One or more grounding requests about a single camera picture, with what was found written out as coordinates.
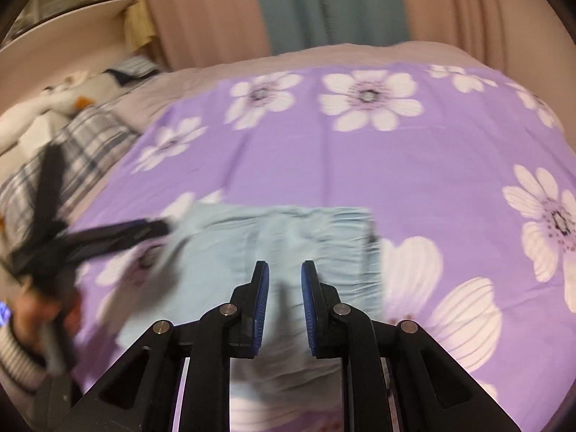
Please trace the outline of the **striped sleeve forearm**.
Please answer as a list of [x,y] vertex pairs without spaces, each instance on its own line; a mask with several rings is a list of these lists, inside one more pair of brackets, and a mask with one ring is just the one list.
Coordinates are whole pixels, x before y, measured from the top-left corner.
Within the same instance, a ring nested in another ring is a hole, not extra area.
[[47,376],[46,361],[17,340],[13,323],[1,328],[1,373],[22,393],[34,394]]

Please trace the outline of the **person's left hand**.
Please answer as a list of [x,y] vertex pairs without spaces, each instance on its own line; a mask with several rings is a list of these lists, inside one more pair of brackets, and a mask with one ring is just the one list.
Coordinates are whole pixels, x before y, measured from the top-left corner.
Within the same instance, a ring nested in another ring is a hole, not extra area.
[[[74,290],[72,303],[63,321],[63,326],[70,337],[75,337],[80,331],[82,301],[82,293]],[[32,353],[43,355],[40,329],[45,323],[55,320],[61,311],[62,307],[57,300],[44,296],[30,282],[26,282],[12,305],[12,327],[15,338]]]

